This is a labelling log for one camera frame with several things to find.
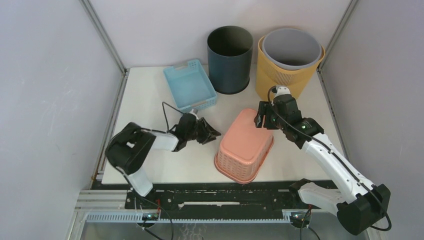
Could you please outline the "pink plastic basket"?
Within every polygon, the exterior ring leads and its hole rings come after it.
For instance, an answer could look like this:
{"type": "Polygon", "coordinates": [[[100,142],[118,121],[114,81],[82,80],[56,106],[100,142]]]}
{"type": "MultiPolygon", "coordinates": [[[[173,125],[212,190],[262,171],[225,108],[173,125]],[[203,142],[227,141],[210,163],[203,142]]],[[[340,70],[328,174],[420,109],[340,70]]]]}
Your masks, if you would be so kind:
{"type": "Polygon", "coordinates": [[[256,178],[274,144],[271,130],[256,127],[256,116],[256,110],[243,109],[224,134],[214,157],[215,168],[242,185],[256,178]]]}

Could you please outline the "blue plastic basket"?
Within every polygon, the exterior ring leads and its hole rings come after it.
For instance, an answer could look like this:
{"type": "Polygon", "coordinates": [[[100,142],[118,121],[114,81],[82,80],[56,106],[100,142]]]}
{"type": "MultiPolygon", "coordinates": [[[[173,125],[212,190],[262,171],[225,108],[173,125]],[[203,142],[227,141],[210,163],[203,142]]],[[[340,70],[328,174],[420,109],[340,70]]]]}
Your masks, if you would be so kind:
{"type": "Polygon", "coordinates": [[[163,69],[176,108],[183,113],[203,110],[217,102],[217,93],[198,59],[163,69]]]}

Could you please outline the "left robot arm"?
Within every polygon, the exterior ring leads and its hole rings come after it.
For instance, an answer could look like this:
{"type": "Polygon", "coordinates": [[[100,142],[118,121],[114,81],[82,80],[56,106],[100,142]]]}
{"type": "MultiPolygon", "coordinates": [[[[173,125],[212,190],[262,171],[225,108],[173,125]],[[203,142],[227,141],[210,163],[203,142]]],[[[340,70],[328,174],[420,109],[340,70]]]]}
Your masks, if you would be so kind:
{"type": "Polygon", "coordinates": [[[222,134],[214,129],[203,117],[195,113],[184,113],[177,124],[167,131],[148,129],[129,122],[108,143],[105,156],[109,164],[117,170],[137,193],[137,202],[149,209],[156,203],[157,196],[151,190],[143,164],[151,150],[179,152],[187,142],[197,141],[205,145],[222,134]]]}

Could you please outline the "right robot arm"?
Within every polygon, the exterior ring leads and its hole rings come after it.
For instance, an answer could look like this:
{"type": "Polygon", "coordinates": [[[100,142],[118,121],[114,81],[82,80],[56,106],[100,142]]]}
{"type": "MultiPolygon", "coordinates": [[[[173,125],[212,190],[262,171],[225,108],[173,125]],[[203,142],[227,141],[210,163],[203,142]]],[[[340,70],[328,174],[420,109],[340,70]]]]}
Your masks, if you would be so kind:
{"type": "Polygon", "coordinates": [[[254,123],[257,128],[281,130],[290,142],[315,159],[336,186],[327,189],[303,178],[291,186],[289,203],[293,207],[308,204],[329,212],[352,235],[368,228],[391,230],[388,187],[375,185],[354,168],[317,121],[302,116],[294,97],[281,94],[272,101],[260,101],[254,123]]]}

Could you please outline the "yellow perforated bin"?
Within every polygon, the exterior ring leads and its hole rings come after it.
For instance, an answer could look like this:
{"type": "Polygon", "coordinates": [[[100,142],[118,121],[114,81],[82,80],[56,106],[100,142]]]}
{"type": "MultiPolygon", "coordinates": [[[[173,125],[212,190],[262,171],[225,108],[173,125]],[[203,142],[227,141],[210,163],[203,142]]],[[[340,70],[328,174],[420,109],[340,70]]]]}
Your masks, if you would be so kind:
{"type": "Polygon", "coordinates": [[[258,41],[258,56],[256,68],[256,93],[262,100],[267,99],[267,92],[270,87],[275,85],[286,86],[289,88],[294,98],[299,98],[309,80],[317,70],[319,64],[325,57],[325,49],[321,59],[314,65],[300,70],[285,70],[272,63],[263,54],[260,43],[264,36],[258,41]]]}

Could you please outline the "grey inner bin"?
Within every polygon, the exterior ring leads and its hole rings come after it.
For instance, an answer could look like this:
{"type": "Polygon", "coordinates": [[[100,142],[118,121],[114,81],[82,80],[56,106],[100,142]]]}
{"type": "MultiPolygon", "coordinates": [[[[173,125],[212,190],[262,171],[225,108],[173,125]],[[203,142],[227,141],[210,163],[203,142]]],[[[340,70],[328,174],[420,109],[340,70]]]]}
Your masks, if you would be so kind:
{"type": "Polygon", "coordinates": [[[263,37],[259,46],[268,60],[288,71],[311,67],[324,53],[313,35],[291,27],[271,31],[263,37]]]}

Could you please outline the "dark blue cylindrical bin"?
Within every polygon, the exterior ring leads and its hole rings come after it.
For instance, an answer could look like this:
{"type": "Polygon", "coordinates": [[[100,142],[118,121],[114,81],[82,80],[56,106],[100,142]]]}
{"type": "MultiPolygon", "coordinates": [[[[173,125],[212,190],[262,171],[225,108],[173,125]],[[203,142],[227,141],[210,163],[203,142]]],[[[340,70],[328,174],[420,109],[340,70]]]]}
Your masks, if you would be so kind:
{"type": "Polygon", "coordinates": [[[252,34],[239,26],[222,26],[208,35],[208,73],[216,92],[234,95],[249,85],[253,44],[252,34]]]}

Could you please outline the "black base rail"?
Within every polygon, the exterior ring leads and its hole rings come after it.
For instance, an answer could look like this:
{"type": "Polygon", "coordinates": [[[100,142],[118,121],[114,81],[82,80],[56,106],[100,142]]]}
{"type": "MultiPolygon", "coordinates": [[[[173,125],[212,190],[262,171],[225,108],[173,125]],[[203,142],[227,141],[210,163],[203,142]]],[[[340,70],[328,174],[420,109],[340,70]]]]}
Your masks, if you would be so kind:
{"type": "Polygon", "coordinates": [[[308,205],[296,200],[289,188],[293,181],[265,181],[239,184],[155,183],[139,200],[127,183],[102,184],[95,181],[91,190],[126,190],[125,209],[165,209],[166,217],[276,217],[289,210],[306,211],[308,205]]]}

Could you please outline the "aluminium frame rail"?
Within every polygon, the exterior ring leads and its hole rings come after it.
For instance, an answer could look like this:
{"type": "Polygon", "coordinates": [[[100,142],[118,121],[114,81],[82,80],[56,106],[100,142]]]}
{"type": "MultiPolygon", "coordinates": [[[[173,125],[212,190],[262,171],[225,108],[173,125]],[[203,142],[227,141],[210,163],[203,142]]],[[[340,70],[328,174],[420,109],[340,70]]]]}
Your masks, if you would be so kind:
{"type": "Polygon", "coordinates": [[[125,209],[126,190],[81,190],[76,211],[120,211],[125,209]]]}

